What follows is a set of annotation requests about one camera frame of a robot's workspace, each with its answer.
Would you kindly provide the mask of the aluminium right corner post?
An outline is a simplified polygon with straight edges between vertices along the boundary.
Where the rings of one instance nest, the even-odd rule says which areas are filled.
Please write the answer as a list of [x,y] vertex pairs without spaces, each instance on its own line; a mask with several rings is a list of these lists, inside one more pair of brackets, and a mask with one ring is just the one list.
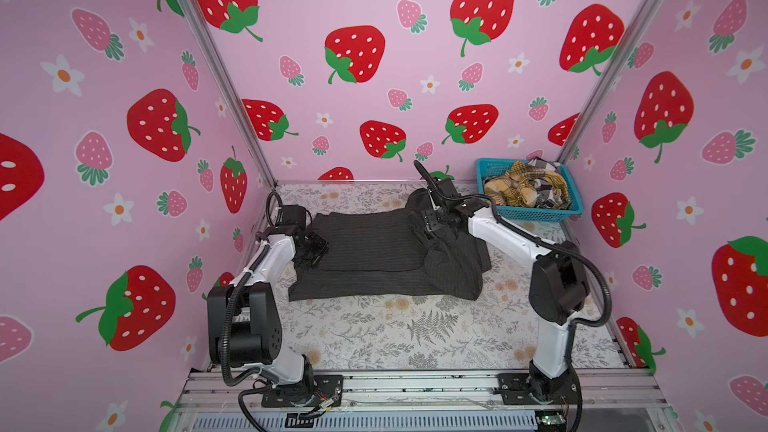
[[608,97],[614,81],[623,73],[630,53],[634,50],[634,46],[643,38],[649,26],[653,24],[655,16],[664,4],[664,1],[641,0],[639,2],[632,19],[626,26],[625,33],[617,46],[617,50],[609,60],[602,76],[597,80],[584,106],[580,110],[580,115],[560,152],[559,162],[566,163],[569,161],[579,145],[579,141],[594,119],[595,114]]

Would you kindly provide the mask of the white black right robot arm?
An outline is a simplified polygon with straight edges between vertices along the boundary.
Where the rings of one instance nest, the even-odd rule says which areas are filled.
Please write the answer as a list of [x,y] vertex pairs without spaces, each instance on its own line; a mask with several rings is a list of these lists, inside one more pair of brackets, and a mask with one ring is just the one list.
[[424,218],[430,235],[465,231],[530,271],[528,300],[538,316],[538,332],[536,352],[529,365],[528,389],[537,402],[553,402],[574,380],[576,320],[590,293],[585,267],[576,259],[576,246],[533,236],[496,217],[487,207],[440,207],[427,210]]

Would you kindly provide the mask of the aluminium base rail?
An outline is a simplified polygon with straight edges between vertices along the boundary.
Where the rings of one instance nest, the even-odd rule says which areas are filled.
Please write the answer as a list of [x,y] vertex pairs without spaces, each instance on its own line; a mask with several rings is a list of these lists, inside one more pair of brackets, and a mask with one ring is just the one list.
[[521,370],[321,371],[330,406],[264,398],[189,375],[165,431],[680,431],[656,380],[640,369],[581,369],[552,402],[536,402]]

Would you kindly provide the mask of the grey white shirt in basket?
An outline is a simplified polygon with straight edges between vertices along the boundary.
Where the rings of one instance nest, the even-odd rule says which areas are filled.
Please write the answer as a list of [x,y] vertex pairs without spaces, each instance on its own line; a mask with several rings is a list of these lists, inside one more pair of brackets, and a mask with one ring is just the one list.
[[534,206],[541,209],[568,210],[572,199],[566,180],[559,172],[558,162],[540,157],[527,163],[534,175],[529,179],[536,194]]

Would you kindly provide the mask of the yellow plaid shirt in basket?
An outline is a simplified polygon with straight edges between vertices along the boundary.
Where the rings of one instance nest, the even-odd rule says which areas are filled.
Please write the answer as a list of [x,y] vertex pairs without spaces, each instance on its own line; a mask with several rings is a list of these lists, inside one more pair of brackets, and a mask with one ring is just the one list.
[[506,172],[483,182],[483,192],[499,206],[536,208],[536,194],[529,179],[534,175],[528,162],[515,162]]

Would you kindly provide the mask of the dark grey pinstriped shirt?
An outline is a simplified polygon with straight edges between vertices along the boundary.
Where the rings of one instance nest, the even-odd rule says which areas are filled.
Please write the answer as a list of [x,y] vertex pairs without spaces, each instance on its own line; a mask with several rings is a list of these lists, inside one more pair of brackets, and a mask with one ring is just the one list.
[[443,227],[429,232],[432,209],[425,188],[404,207],[379,213],[318,214],[312,230],[328,251],[312,265],[295,259],[289,299],[302,301],[371,295],[452,295],[476,300],[492,263],[484,241]]

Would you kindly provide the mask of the aluminium left corner post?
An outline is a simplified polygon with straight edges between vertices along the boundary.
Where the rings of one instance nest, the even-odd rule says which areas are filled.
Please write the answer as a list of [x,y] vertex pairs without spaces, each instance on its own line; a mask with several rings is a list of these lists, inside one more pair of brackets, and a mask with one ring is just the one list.
[[274,190],[277,186],[277,180],[271,170],[265,154],[263,153],[256,133],[253,130],[247,112],[241,102],[236,88],[232,82],[230,74],[223,62],[222,56],[216,47],[207,22],[198,8],[196,0],[177,0],[185,14],[191,31],[201,49],[202,54],[208,64],[221,96],[227,104],[232,120],[235,123],[246,148],[262,174],[266,187]]

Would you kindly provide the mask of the teal plastic basket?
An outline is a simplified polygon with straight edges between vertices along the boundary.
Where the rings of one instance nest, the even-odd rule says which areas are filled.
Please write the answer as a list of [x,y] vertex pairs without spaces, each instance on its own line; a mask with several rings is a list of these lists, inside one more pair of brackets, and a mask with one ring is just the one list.
[[567,167],[539,157],[476,161],[478,190],[510,220],[559,223],[581,216],[584,206]]

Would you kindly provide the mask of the aluminium corner post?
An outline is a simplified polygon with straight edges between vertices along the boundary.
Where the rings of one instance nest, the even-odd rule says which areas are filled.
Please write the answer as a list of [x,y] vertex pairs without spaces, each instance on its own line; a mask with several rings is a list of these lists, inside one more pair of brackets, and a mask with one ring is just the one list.
[[271,170],[265,154],[263,153],[256,133],[253,130],[247,112],[241,102],[236,88],[232,82],[230,74],[223,62],[222,56],[216,47],[207,22],[198,8],[196,0],[177,0],[185,14],[191,31],[201,49],[202,54],[208,64],[221,96],[227,104],[232,120],[235,123],[246,148],[262,174],[266,187],[274,190],[277,186],[277,180]]
[[626,26],[625,33],[617,46],[617,50],[609,60],[602,76],[597,80],[584,106],[580,110],[580,115],[560,152],[559,162],[566,163],[569,161],[579,145],[579,141],[594,119],[595,114],[608,97],[614,81],[623,73],[630,53],[634,50],[634,46],[643,38],[649,26],[653,24],[655,16],[664,4],[664,1],[641,0],[639,2],[632,19]]

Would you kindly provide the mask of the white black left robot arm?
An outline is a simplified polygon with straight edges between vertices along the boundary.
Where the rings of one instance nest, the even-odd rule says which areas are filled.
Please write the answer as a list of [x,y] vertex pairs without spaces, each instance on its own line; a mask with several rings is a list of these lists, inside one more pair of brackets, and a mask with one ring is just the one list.
[[292,405],[303,406],[316,397],[309,359],[284,344],[273,283],[293,261],[312,267],[327,251],[327,241],[313,231],[270,227],[257,235],[254,257],[233,282],[211,289],[209,356],[227,386],[262,378],[269,391]]

